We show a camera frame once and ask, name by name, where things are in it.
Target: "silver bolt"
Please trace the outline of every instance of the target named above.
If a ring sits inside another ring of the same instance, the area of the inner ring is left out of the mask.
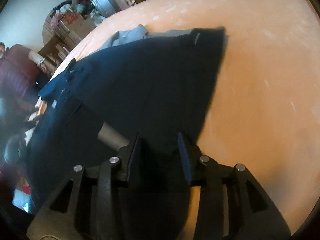
[[[119,161],[119,158],[117,156],[113,156],[109,160],[111,163],[117,163]]]
[[[207,163],[210,159],[207,155],[201,155],[199,160],[202,162],[202,163]]]
[[[79,172],[79,171],[82,171],[82,165],[76,165],[76,166],[74,166],[73,167],[73,170],[75,171],[75,172]]]
[[[242,163],[239,163],[236,165],[236,169],[238,171],[244,171],[245,170],[245,166]]]

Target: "person's hand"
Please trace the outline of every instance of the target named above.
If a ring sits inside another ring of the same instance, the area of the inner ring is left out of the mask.
[[[48,71],[48,66],[46,63],[41,63],[40,64],[40,69],[42,70],[42,72],[47,73]]]

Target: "gray garment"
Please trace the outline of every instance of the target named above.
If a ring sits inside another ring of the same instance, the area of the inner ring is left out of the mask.
[[[121,44],[126,44],[132,41],[138,41],[142,39],[155,38],[155,37],[177,37],[184,34],[191,33],[190,30],[170,30],[165,33],[149,33],[148,30],[141,24],[129,31],[118,31],[113,34],[99,49],[95,52],[114,47]]]

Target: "man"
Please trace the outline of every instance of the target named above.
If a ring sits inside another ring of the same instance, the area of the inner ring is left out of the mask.
[[[10,97],[35,104],[49,81],[44,58],[21,44],[5,49],[0,43],[0,98]]]

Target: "wooden furniture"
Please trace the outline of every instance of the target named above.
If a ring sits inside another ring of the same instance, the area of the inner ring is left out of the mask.
[[[320,20],[310,2],[149,0],[107,18],[55,75],[138,24],[151,32],[225,26],[228,45],[198,145],[219,163],[245,164],[294,233],[320,196]],[[190,214],[195,220],[196,205]]]

